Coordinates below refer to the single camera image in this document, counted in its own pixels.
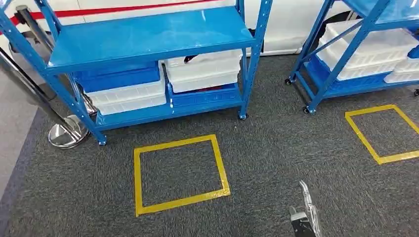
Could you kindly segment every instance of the yellow floor marking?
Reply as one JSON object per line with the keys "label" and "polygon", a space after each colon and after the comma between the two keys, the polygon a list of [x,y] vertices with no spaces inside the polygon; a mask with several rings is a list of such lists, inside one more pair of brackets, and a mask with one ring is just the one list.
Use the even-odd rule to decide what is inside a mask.
{"label": "yellow floor marking", "polygon": [[355,124],[353,119],[351,118],[352,116],[364,115],[364,114],[385,111],[385,110],[392,110],[392,109],[395,110],[409,124],[409,126],[412,127],[416,131],[416,133],[419,134],[419,128],[416,126],[416,124],[409,117],[407,117],[407,115],[403,111],[401,111],[399,107],[397,107],[396,105],[383,105],[383,106],[371,107],[367,109],[355,110],[355,111],[350,111],[350,112],[345,113],[345,118],[348,121],[349,125],[351,125],[356,135],[362,141],[364,146],[367,147],[368,151],[373,156],[373,158],[377,161],[378,164],[384,164],[384,163],[419,157],[419,151],[380,157],[377,154],[377,152],[374,150],[374,148],[371,146],[371,144],[368,142],[368,140],[365,138],[365,136],[362,134],[362,132],[359,130],[358,126]]}
{"label": "yellow floor marking", "polygon": [[[157,150],[173,148],[173,147],[179,147],[179,146],[184,146],[184,145],[204,142],[204,141],[211,141],[212,149],[214,151],[215,161],[216,161],[218,172],[221,179],[222,189],[205,193],[205,194],[195,195],[192,197],[186,197],[186,198],[182,198],[178,200],[163,202],[163,203],[159,203],[159,204],[155,204],[151,206],[143,206],[142,192],[141,192],[141,166],[140,166],[141,153],[157,151]],[[230,187],[228,185],[227,175],[225,173],[224,165],[221,159],[221,153],[218,147],[217,137],[214,134],[212,134],[212,135],[195,137],[195,138],[174,141],[174,142],[169,142],[169,143],[162,143],[162,144],[153,145],[153,146],[135,148],[134,149],[134,188],[135,188],[135,215],[137,217],[145,213],[164,211],[164,210],[172,209],[179,206],[185,206],[185,205],[189,205],[189,204],[193,204],[193,203],[197,203],[201,201],[206,201],[206,200],[230,195]]]}

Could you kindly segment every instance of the red stripe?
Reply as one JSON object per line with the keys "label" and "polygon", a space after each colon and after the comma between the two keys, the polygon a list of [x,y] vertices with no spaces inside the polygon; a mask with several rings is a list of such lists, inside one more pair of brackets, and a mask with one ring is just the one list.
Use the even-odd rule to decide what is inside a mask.
{"label": "red stripe", "polygon": [[[150,9],[150,8],[157,8],[157,7],[186,5],[186,4],[207,2],[207,1],[220,1],[220,0],[195,0],[195,1],[188,1],[188,2],[173,2],[173,3],[165,3],[165,4],[146,5],[146,6],[127,6],[127,7],[114,7],[114,8],[86,9],[86,10],[56,11],[55,14],[57,15],[57,17],[95,15],[95,14],[119,12],[119,11],[132,11],[132,10],[142,10],[142,9]],[[41,12],[32,12],[31,15],[36,20],[44,18]],[[15,16],[13,16],[10,20],[15,25],[19,24],[19,21],[17,20]]]}

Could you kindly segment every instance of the stanchion base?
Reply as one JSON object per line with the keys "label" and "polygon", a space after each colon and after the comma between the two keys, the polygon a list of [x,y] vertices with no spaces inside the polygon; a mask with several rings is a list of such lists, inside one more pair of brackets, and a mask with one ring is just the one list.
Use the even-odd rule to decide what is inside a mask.
{"label": "stanchion base", "polygon": [[68,123],[70,127],[73,128],[74,133],[80,135],[80,139],[75,139],[71,134],[66,132],[60,125],[54,125],[48,134],[48,141],[55,147],[60,149],[70,149],[82,142],[85,137],[89,134],[89,130],[86,126],[80,121],[80,119],[75,115],[70,115],[64,120]]}
{"label": "stanchion base", "polygon": [[87,103],[85,102],[85,103],[84,103],[84,106],[86,106],[87,113],[88,113],[90,116],[93,116],[93,115],[97,114],[97,108],[96,108],[96,107],[94,107],[93,105],[92,105],[92,106],[89,106],[89,104],[87,104]]}
{"label": "stanchion base", "polygon": [[83,94],[84,106],[86,107],[87,113],[89,116],[97,114],[97,108],[93,105],[92,100]]}

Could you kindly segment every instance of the plastic storage bin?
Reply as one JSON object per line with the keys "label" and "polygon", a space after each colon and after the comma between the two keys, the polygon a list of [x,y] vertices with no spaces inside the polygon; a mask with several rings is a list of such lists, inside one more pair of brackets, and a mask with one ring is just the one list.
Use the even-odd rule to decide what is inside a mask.
{"label": "plastic storage bin", "polygon": [[[308,71],[312,71],[312,72],[316,71],[317,74],[321,74],[321,75],[328,75],[330,73],[330,70],[328,66],[325,64],[325,62],[320,60],[317,56],[312,57],[311,61],[307,65],[307,69]],[[381,75],[373,75],[373,76],[367,76],[367,77],[361,77],[361,78],[355,78],[355,79],[343,80],[343,81],[336,80],[330,85],[329,91],[333,92],[333,91],[342,90],[345,88],[363,88],[367,85],[382,84],[383,76]],[[318,87],[320,87],[324,85],[326,79],[327,78],[324,77],[324,78],[321,78],[321,81],[314,81],[314,82]]]}
{"label": "plastic storage bin", "polygon": [[[322,41],[329,42],[359,21],[360,20],[353,20],[327,24]],[[329,45],[329,50],[334,52],[337,58],[340,58],[358,30],[359,28]],[[376,63],[402,60],[406,58],[409,51],[416,47],[418,43],[419,42],[404,29],[370,32],[347,62],[346,67],[364,67]],[[325,62],[331,69],[336,65],[336,63],[333,62]]]}
{"label": "plastic storage bin", "polygon": [[158,61],[125,65],[104,70],[80,72],[77,81],[85,92],[95,92],[118,87],[159,81]]}
{"label": "plastic storage bin", "polygon": [[419,80],[419,71],[416,72],[399,72],[393,71],[390,75],[384,78],[386,83],[404,82]]}
{"label": "plastic storage bin", "polygon": [[160,80],[156,82],[91,92],[87,95],[102,115],[158,106],[167,102],[165,77],[161,67],[159,77]]}
{"label": "plastic storage bin", "polygon": [[419,58],[406,58],[394,69],[399,72],[419,72]]}
{"label": "plastic storage bin", "polygon": [[240,97],[237,83],[222,85],[219,89],[214,90],[181,93],[173,93],[172,87],[168,83],[168,92],[170,100],[175,107],[235,100]]}
{"label": "plastic storage bin", "polygon": [[232,84],[237,82],[237,74],[239,73],[240,65],[237,66],[239,68],[234,69],[231,72],[225,72],[206,77],[172,80],[168,75],[168,79],[170,81],[174,93],[181,93],[184,91],[198,90],[219,85]]}
{"label": "plastic storage bin", "polygon": [[[323,39],[320,39],[319,45],[322,46],[324,44],[325,42],[323,41]],[[326,47],[322,51],[318,52],[317,56],[323,62],[325,62],[329,68],[330,68],[329,65],[336,65],[337,61],[340,58],[340,56],[337,56],[329,47]],[[337,76],[337,80],[348,80],[348,79],[361,78],[361,77],[371,76],[375,74],[391,72],[394,70],[396,65],[400,62],[402,62],[402,60],[369,64],[363,67],[351,67],[349,65],[346,65]]]}
{"label": "plastic storage bin", "polygon": [[184,57],[165,61],[175,93],[237,82],[241,50],[200,54],[184,63]]}

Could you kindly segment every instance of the carpet floor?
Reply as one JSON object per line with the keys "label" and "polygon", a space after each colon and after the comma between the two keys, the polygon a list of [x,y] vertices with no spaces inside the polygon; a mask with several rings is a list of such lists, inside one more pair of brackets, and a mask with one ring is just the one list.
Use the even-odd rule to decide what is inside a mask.
{"label": "carpet floor", "polygon": [[[288,208],[302,208],[303,179],[326,237],[419,236],[419,158],[378,165],[344,116],[395,104],[418,124],[412,90],[330,99],[306,115],[283,84],[295,60],[261,58],[245,121],[227,109],[110,130],[107,146],[90,137],[62,151],[48,143],[52,123],[38,112],[18,161],[21,185],[2,200],[4,235],[291,237]],[[419,135],[396,113],[354,121],[382,156],[418,150]],[[217,136],[231,195],[135,217],[133,148],[208,134]],[[210,143],[141,159],[145,205],[220,189]]]}

